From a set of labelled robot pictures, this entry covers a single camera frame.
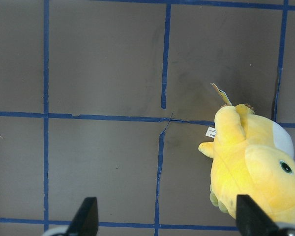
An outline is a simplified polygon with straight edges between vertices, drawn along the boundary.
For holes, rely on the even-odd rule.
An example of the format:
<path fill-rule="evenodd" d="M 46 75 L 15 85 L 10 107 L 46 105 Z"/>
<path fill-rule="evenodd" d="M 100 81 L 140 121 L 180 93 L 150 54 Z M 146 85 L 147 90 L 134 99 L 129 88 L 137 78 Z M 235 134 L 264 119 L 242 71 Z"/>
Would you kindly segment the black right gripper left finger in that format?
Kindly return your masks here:
<path fill-rule="evenodd" d="M 68 236 L 96 236 L 98 233 L 98 205 L 96 197 L 86 197 L 68 229 Z"/>

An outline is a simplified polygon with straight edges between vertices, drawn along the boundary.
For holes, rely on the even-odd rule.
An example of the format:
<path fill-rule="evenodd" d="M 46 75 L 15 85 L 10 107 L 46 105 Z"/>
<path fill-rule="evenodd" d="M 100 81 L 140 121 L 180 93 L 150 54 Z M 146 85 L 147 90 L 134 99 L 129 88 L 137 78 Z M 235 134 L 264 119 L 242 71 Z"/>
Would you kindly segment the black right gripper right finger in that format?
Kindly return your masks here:
<path fill-rule="evenodd" d="M 275 236 L 278 226 L 249 195 L 236 197 L 236 227 L 242 236 Z"/>

